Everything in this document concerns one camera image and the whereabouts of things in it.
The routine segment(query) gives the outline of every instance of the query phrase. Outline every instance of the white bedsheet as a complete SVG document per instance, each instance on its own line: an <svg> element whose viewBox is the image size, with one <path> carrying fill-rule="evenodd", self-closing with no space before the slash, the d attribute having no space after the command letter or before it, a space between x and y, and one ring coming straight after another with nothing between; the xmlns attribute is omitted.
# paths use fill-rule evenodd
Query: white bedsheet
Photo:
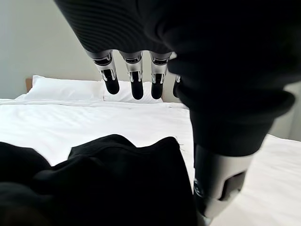
<svg viewBox="0 0 301 226"><path fill-rule="evenodd" d="M109 134L134 145L173 136L193 181L189 111L182 104L0 100L0 141L32 147L51 165L70 149ZM238 198L212 226L297 226L301 222L301 142L267 135Z"/></svg>

